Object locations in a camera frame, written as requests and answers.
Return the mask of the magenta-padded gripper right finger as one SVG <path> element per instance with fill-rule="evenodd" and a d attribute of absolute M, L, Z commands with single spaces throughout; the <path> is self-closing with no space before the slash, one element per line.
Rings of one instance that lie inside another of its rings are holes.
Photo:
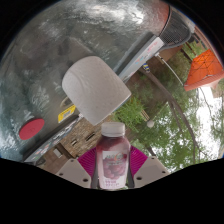
<path fill-rule="evenodd" d="M 128 187 L 140 188 L 169 175 L 156 156 L 146 156 L 134 146 L 130 150 Z"/>

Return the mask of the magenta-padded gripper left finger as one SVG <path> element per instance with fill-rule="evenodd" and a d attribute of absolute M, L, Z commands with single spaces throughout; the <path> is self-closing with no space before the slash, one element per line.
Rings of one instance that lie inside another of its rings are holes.
<path fill-rule="evenodd" d="M 96 149 L 88 150 L 78 159 L 69 159 L 56 175 L 78 186 L 96 189 L 99 186 Z"/>

